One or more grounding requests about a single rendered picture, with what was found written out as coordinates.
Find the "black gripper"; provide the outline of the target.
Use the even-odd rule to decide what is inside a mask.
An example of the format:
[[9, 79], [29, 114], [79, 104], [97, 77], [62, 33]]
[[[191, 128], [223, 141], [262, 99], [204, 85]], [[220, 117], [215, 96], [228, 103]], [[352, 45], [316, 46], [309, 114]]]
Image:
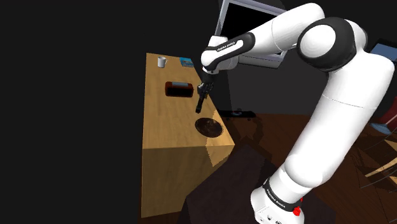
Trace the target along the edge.
[[204, 98], [207, 97], [208, 93], [212, 90], [214, 81], [215, 81], [215, 75], [214, 74], [208, 74], [205, 71], [202, 71], [200, 73], [200, 78], [202, 83], [198, 85], [197, 87], [197, 93], [199, 95], [197, 107], [195, 109], [196, 113], [200, 113], [202, 110], [202, 104], [204, 101]]

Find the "dark round plate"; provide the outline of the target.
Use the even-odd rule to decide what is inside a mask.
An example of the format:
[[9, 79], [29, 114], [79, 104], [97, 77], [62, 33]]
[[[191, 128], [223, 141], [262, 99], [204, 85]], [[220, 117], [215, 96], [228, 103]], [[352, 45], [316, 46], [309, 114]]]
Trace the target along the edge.
[[223, 132], [223, 127], [219, 122], [212, 118], [199, 118], [195, 122], [197, 131], [205, 137], [218, 137]]

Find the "dark red tissue box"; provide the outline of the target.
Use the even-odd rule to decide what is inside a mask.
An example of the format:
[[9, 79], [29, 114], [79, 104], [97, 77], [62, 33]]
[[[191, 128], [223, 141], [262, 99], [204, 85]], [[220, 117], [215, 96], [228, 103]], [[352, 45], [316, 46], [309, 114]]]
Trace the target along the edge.
[[165, 95], [168, 97], [192, 97], [194, 87], [191, 83], [167, 81]]

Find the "wooden cabinet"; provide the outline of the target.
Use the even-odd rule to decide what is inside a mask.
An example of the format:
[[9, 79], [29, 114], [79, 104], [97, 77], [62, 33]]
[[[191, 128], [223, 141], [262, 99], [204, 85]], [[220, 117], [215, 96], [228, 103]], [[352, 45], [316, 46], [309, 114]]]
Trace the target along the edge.
[[199, 118], [219, 116], [211, 99], [195, 108], [198, 95], [168, 97], [168, 81], [200, 84], [192, 67], [183, 67], [178, 57], [168, 56], [158, 66], [158, 54], [146, 55], [143, 118], [141, 216], [143, 218], [179, 212], [186, 196], [210, 176], [232, 152], [235, 144], [226, 127], [218, 137], [202, 135], [196, 128]]

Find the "black skateboard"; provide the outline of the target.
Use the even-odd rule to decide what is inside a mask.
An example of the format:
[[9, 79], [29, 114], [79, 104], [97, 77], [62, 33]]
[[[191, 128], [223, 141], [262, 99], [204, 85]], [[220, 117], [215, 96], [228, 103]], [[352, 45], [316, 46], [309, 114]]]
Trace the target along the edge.
[[250, 121], [252, 118], [256, 117], [256, 114], [252, 111], [242, 111], [242, 110], [218, 110], [220, 117], [230, 120], [232, 118], [246, 118]]

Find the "dark robot stand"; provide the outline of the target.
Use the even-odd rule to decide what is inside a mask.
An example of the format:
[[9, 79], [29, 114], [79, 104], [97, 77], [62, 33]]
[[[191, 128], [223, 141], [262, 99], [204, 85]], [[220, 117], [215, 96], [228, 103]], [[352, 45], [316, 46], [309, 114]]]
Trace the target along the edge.
[[177, 224], [259, 224], [251, 192], [277, 167], [245, 144], [186, 196]]

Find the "white framed monitor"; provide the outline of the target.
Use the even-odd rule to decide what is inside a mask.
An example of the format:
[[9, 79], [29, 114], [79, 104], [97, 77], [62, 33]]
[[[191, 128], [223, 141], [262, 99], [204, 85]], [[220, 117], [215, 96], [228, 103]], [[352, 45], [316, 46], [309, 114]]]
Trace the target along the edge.
[[[286, 10], [256, 0], [223, 0], [216, 26], [215, 36], [235, 38], [272, 20]], [[242, 54], [240, 64], [277, 69], [287, 51], [272, 55]]]

